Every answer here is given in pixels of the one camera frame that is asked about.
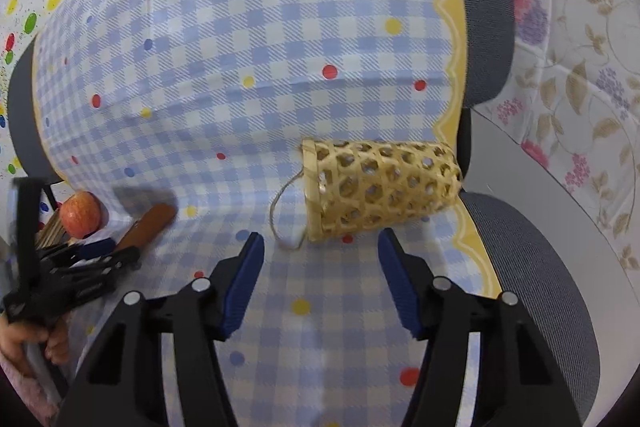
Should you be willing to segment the person's left hand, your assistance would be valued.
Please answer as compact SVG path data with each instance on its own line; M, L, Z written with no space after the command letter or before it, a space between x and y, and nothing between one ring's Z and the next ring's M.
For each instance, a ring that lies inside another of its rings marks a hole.
M68 343L68 315L58 319L53 329L41 327L27 322L9 323L4 314L1 315L1 353L25 377L34 378L35 372L28 361L26 346L29 343L41 345L44 355L55 365L68 361L70 344Z

